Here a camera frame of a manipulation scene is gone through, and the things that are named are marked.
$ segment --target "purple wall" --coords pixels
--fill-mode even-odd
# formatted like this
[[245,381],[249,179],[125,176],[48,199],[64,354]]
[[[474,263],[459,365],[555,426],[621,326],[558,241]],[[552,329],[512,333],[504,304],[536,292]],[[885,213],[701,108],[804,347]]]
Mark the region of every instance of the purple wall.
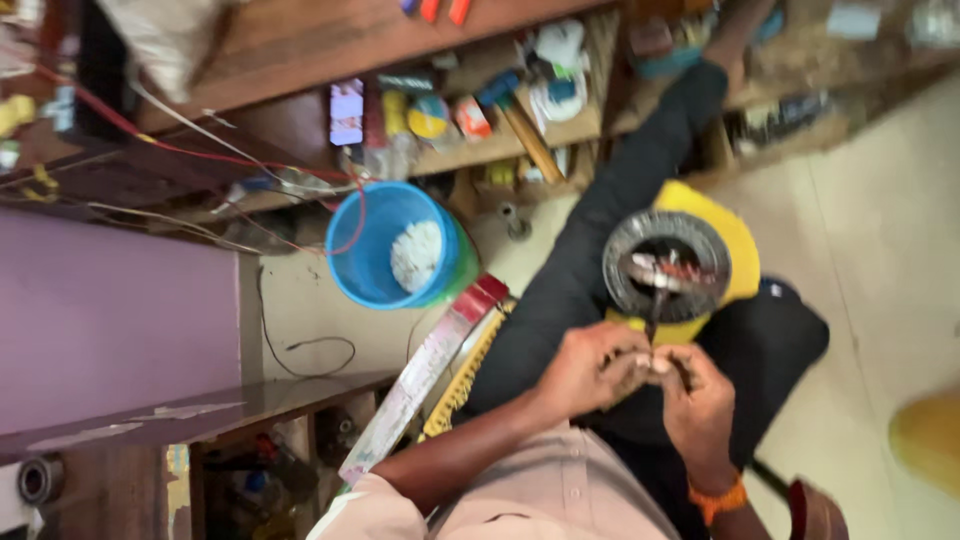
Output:
[[233,252],[0,209],[0,433],[240,384]]

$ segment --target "red wire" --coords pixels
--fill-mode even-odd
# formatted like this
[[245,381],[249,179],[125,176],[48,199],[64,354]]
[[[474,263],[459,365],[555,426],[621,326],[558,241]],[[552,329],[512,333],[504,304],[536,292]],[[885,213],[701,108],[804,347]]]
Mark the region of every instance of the red wire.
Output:
[[[8,48],[8,47],[4,47],[4,46],[2,46],[2,45],[0,45],[0,49],[6,50],[7,52],[13,52],[12,49],[10,49],[10,48]],[[48,67],[46,67],[46,66],[44,66],[44,65],[42,65],[42,64],[40,64],[40,63],[35,63],[35,68],[36,68],[37,72],[41,73],[43,76],[47,77],[48,79],[52,79],[54,82],[57,82],[57,83],[60,83],[60,84],[63,84],[63,85],[73,86],[73,88],[74,88],[74,90],[76,91],[77,95],[78,95],[81,99],[83,99],[84,101],[86,101],[94,110],[96,110],[96,111],[97,111],[101,116],[103,116],[105,119],[107,119],[107,120],[109,120],[110,122],[112,122],[113,125],[115,125],[117,128],[119,128],[119,129],[127,132],[127,133],[130,134],[130,135],[133,135],[133,136],[135,136],[135,137],[137,137],[137,138],[140,138],[141,140],[144,140],[144,141],[146,141],[146,142],[148,142],[148,143],[150,143],[150,144],[154,144],[155,146],[158,146],[158,147],[160,147],[160,148],[163,148],[163,149],[165,149],[165,150],[171,150],[171,151],[173,151],[173,152],[180,152],[180,153],[182,153],[182,154],[187,154],[187,155],[189,155],[189,156],[196,156],[196,157],[198,157],[198,158],[206,158],[206,159],[209,159],[209,160],[229,161],[229,162],[232,162],[232,163],[238,163],[238,164],[241,164],[241,165],[248,165],[248,166],[255,166],[255,167],[259,167],[259,166],[272,166],[272,167],[283,167],[283,168],[296,168],[296,169],[298,169],[298,170],[301,170],[301,171],[304,171],[304,172],[308,172],[308,173],[313,174],[313,175],[316,175],[316,176],[349,178],[349,179],[353,180],[353,181],[357,184],[357,192],[359,193],[359,196],[360,196],[360,218],[359,218],[359,220],[357,221],[357,227],[356,227],[356,229],[353,231],[353,237],[351,237],[350,240],[349,240],[347,243],[345,243],[343,246],[341,246],[341,247],[339,247],[339,248],[337,248],[337,249],[335,249],[335,250],[333,250],[333,251],[327,251],[327,250],[317,251],[317,250],[313,250],[313,249],[310,249],[310,248],[304,248],[304,247],[299,246],[299,245],[297,245],[297,244],[295,244],[295,243],[293,243],[293,242],[290,242],[290,241],[288,241],[288,240],[286,240],[286,239],[284,239],[284,238],[281,238],[278,234],[274,233],[273,231],[270,231],[269,229],[263,227],[262,225],[260,225],[259,223],[257,223],[255,220],[253,220],[253,218],[251,218],[249,215],[247,215],[247,213],[244,212],[243,210],[241,210],[236,204],[234,204],[234,203],[232,203],[232,202],[230,202],[230,201],[227,201],[227,203],[228,203],[230,206],[232,206],[234,209],[236,209],[237,212],[239,213],[239,215],[240,215],[241,217],[243,217],[244,219],[246,219],[247,221],[249,221],[251,224],[253,224],[255,227],[257,227],[258,229],[260,229],[260,230],[263,231],[264,233],[267,233],[267,234],[269,234],[270,236],[276,238],[277,240],[280,240],[281,242],[283,242],[283,243],[285,243],[285,244],[288,244],[288,245],[290,245],[290,246],[293,246],[293,247],[297,248],[298,250],[301,250],[301,251],[304,251],[304,252],[306,252],[306,253],[310,253],[310,254],[313,254],[313,255],[322,255],[322,256],[324,256],[324,257],[329,257],[329,256],[331,256],[331,255],[339,255],[339,254],[342,254],[342,253],[344,253],[345,251],[349,250],[351,247],[353,247],[353,245],[354,245],[354,244],[357,242],[357,240],[360,238],[360,233],[363,231],[363,228],[364,228],[364,225],[365,225],[366,219],[367,219],[367,198],[366,198],[366,195],[365,195],[364,192],[363,192],[363,185],[360,183],[360,180],[356,177],[356,175],[354,175],[354,174],[342,173],[342,172],[339,172],[339,171],[320,171],[320,170],[314,170],[314,169],[307,169],[307,168],[303,168],[303,167],[292,167],[292,166],[287,165],[287,164],[284,164],[284,163],[277,163],[277,162],[273,162],[273,161],[265,161],[265,162],[260,162],[260,163],[258,163],[258,162],[256,162],[256,161],[243,160],[243,159],[240,159],[240,158],[235,158],[235,157],[233,157],[233,156],[224,156],[224,155],[220,155],[220,154],[208,154],[208,153],[206,153],[206,152],[194,152],[194,151],[192,151],[192,150],[187,150],[187,149],[185,149],[185,148],[180,148],[180,147],[178,147],[178,146],[174,146],[174,145],[172,145],[172,144],[168,144],[168,143],[166,143],[166,142],[162,142],[162,141],[156,140],[156,139],[150,137],[149,135],[145,135],[145,134],[141,133],[140,130],[138,130],[138,129],[136,128],[136,126],[133,125],[133,123],[132,123],[130,120],[128,120],[128,119],[125,118],[122,114],[120,114],[119,112],[117,112],[116,110],[114,110],[113,108],[111,108],[109,105],[107,105],[106,103],[104,103],[103,100],[101,100],[101,99],[98,98],[97,96],[95,96],[95,95],[93,95],[92,93],[90,93],[88,90],[86,90],[86,88],[83,88],[82,86],[78,85],[78,84],[77,84],[75,81],[73,81],[72,79],[69,79],[69,78],[67,78],[67,77],[63,77],[63,76],[61,76],[59,73],[53,71],[52,69],[50,69],[50,68],[48,68]],[[334,207],[334,206],[329,206],[329,205],[326,204],[324,201],[320,201],[320,203],[321,203],[322,205],[324,205],[325,208],[330,209],[331,211],[335,211],[336,208],[337,208],[337,207]]]

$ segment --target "blue bucket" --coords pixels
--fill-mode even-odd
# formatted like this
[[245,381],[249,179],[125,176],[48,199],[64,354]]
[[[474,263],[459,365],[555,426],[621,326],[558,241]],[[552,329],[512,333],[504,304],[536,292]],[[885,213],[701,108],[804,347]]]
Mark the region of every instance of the blue bucket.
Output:
[[[373,184],[364,187],[364,195],[367,215],[357,242],[342,254],[326,258],[340,290],[357,304],[373,309],[423,307],[439,300],[458,281],[458,259],[476,257],[462,253],[460,225],[429,195],[404,182]],[[359,219],[360,194],[353,193],[333,214],[326,230],[326,249],[336,250],[349,242]],[[440,262],[427,283],[409,293],[394,278],[390,250],[408,225],[426,220],[440,226],[444,239]]]

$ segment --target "white cotton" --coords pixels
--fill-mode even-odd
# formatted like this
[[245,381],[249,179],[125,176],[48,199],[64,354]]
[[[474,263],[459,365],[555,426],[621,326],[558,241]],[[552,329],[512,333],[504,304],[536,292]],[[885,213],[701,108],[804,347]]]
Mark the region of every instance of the white cotton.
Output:
[[444,237],[435,221],[411,223],[396,237],[390,250],[390,267],[403,290],[417,292],[430,280],[443,246]]

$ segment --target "hammer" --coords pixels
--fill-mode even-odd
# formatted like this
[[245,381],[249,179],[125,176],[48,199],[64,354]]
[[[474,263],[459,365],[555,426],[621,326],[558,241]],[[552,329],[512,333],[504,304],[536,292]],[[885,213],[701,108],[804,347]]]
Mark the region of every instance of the hammer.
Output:
[[540,136],[527,121],[526,116],[523,115],[523,111],[514,99],[514,90],[519,84],[520,79],[516,76],[516,73],[510,70],[504,71],[490,80],[477,93],[477,101],[484,107],[490,107],[493,104],[500,107],[503,115],[507,117],[510,127],[514,129],[516,138],[520,139],[523,148],[526,148],[527,153],[530,154],[530,159],[543,173],[543,179],[548,184],[559,184],[566,180],[564,173],[560,172],[560,167],[553,161],[550,151],[540,140]]

